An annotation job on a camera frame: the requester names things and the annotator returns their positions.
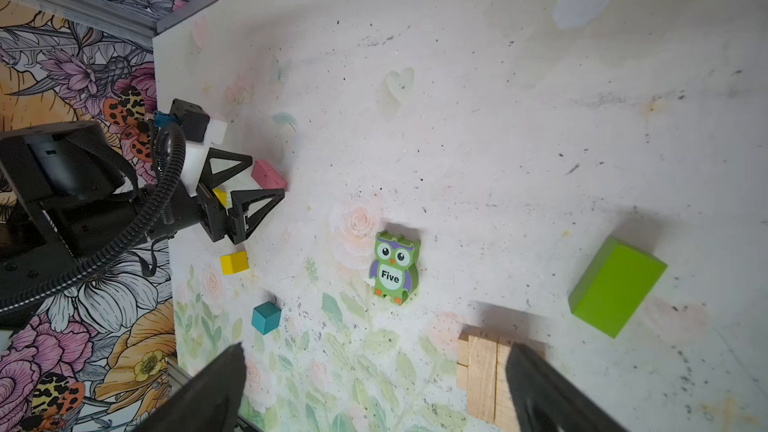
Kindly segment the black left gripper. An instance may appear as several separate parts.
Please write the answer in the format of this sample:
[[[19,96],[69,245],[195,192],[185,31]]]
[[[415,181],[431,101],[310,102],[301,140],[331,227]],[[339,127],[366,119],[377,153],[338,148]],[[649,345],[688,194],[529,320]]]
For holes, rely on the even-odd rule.
[[[286,191],[232,191],[232,206],[228,211],[212,191],[252,165],[253,158],[249,155],[211,147],[203,162],[197,195],[190,196],[183,185],[178,185],[146,233],[147,240],[170,239],[181,230],[201,225],[213,242],[225,237],[234,245],[245,242],[285,198]]]

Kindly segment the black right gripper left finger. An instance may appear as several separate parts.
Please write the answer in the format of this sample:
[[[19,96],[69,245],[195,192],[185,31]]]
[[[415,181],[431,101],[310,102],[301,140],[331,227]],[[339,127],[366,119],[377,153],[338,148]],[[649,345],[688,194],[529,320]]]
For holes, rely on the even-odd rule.
[[[135,431],[234,431],[246,375],[243,347],[240,343],[233,344],[143,420]]]

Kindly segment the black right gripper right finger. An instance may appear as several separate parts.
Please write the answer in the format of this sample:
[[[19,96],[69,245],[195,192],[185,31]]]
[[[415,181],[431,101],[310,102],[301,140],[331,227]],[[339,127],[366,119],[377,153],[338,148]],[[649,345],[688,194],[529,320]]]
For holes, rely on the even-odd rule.
[[[522,431],[626,431],[526,344],[512,345],[505,376]]]

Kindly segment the yellow long wood block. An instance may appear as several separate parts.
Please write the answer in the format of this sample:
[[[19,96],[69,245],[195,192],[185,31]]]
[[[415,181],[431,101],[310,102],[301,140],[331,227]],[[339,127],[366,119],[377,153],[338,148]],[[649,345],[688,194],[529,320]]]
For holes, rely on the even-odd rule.
[[[220,188],[215,188],[213,190],[213,192],[214,192],[214,195],[219,200],[219,202],[222,204],[222,206],[224,208],[228,208],[229,207],[229,194],[228,194],[228,192],[226,190],[223,190],[223,189],[220,189]]]

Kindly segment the natural wood block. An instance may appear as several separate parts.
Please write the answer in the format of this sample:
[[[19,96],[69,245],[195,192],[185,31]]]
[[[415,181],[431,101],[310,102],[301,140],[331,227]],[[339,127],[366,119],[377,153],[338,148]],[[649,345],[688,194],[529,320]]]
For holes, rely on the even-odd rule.
[[[468,390],[468,367],[460,363],[456,364],[456,386],[461,390]]]
[[[520,425],[506,377],[506,364],[514,341],[500,337],[497,343],[494,425],[506,432],[519,432]]]
[[[469,336],[468,412],[488,423],[495,421],[498,337],[488,332]]]
[[[461,332],[457,339],[457,363],[467,366],[469,360],[469,334]]]

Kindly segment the pink wood block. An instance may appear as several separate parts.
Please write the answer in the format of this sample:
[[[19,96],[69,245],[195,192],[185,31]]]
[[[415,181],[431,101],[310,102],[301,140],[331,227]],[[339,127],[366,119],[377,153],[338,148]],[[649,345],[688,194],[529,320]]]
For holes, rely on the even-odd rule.
[[[254,161],[251,169],[251,178],[264,190],[286,190],[288,187],[287,181],[267,160]]]

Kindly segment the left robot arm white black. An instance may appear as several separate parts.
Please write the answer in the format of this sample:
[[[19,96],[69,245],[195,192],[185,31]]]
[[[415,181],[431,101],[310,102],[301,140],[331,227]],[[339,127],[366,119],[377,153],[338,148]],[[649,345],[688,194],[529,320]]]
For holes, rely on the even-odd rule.
[[[155,184],[142,186],[133,166],[95,122],[61,122],[1,135],[1,187],[16,202],[1,224],[1,326],[19,330],[45,300],[105,274],[135,247],[150,248],[199,224],[217,242],[248,239],[285,190],[214,189],[252,159],[207,153],[195,193],[182,183],[186,140],[167,123],[150,138]]]

